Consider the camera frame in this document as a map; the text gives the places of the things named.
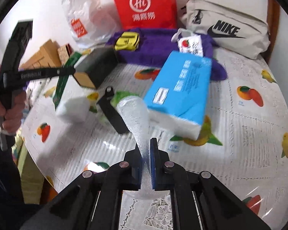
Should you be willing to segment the person's left hand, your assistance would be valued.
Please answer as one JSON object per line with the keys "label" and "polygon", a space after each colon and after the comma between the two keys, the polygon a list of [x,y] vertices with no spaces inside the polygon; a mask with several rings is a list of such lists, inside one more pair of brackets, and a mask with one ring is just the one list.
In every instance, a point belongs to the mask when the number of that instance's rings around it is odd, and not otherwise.
{"label": "person's left hand", "polygon": [[8,133],[16,133],[21,125],[25,108],[26,92],[22,91],[15,97],[14,106],[6,110],[0,102],[0,117],[4,118],[2,128]]}

